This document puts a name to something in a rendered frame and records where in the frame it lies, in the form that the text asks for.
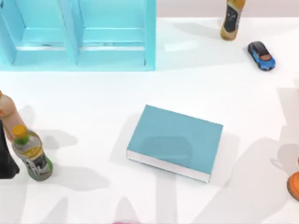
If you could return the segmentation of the teal book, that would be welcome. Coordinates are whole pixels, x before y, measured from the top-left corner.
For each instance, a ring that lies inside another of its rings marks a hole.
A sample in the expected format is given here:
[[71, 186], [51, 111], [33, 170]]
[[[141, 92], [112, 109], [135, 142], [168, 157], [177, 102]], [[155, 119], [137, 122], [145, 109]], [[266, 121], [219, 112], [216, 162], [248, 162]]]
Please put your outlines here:
[[126, 157], [208, 183], [222, 130], [221, 124], [146, 105]]

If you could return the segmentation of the light blue rack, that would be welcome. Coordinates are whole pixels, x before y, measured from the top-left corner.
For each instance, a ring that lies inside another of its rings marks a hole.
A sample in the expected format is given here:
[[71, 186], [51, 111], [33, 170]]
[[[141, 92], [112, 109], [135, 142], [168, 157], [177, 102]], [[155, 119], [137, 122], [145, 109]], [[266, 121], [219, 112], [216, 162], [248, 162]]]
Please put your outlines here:
[[0, 0], [0, 71], [156, 67], [157, 0]]

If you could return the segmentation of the tan bottle with dark label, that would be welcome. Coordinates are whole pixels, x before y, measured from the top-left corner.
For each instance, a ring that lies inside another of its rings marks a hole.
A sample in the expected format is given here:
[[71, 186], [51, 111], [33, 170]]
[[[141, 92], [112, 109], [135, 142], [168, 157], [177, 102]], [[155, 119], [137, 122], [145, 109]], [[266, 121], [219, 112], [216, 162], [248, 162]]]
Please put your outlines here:
[[239, 22], [246, 0], [227, 0], [226, 15], [221, 27], [221, 37], [232, 41], [236, 38]]

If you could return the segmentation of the green bottle with yellow cap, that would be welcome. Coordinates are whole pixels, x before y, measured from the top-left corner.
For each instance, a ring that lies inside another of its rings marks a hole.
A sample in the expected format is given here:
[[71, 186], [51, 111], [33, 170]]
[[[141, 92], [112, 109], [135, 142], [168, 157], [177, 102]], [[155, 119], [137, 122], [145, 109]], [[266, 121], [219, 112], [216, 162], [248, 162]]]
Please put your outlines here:
[[29, 176], [38, 182], [48, 179], [53, 166], [43, 150], [40, 137], [24, 125], [15, 125], [12, 133], [12, 149], [25, 164]]

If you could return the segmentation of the blue toy car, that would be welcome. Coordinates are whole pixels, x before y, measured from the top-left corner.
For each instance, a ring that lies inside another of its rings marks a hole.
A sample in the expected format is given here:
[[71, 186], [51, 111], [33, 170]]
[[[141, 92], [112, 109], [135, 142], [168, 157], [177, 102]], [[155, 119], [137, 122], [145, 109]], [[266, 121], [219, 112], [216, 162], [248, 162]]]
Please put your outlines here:
[[260, 70], [270, 71], [275, 68], [275, 59], [261, 41], [251, 42], [247, 46], [247, 51], [252, 56]]

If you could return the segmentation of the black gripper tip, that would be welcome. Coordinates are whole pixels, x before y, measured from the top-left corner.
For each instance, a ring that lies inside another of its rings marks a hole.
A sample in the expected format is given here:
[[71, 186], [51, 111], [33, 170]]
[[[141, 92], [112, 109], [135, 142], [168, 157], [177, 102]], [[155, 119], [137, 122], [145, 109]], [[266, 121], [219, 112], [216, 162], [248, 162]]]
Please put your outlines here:
[[4, 127], [0, 120], [0, 179], [13, 179], [19, 172], [19, 166], [15, 163], [7, 147]]

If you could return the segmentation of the orange round object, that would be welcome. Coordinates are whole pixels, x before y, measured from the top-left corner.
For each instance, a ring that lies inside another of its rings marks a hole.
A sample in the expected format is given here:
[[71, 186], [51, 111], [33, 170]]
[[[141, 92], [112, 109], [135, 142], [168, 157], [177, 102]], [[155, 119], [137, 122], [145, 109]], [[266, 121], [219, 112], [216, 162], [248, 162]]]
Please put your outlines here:
[[299, 171], [294, 172], [287, 180], [289, 194], [299, 202]]

